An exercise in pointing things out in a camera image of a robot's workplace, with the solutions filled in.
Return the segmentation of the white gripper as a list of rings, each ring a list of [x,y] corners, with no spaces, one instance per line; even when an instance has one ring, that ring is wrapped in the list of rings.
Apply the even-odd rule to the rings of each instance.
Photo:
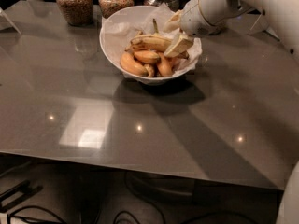
[[[167,58],[188,58],[188,49],[193,46],[194,37],[213,33],[217,26],[234,15],[233,0],[190,0],[182,12],[178,10],[164,24],[163,30],[170,33],[181,29],[165,42],[164,56]]]

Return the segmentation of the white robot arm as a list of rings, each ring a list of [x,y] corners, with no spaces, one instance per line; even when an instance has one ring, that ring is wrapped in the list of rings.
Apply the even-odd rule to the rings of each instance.
[[[212,118],[241,141],[216,143],[196,155],[209,176],[259,186],[282,185],[298,166],[299,0],[190,0],[177,26],[204,37],[223,21],[238,21],[250,10],[260,12],[280,41],[267,46],[241,45],[222,38],[211,71],[221,97]]]

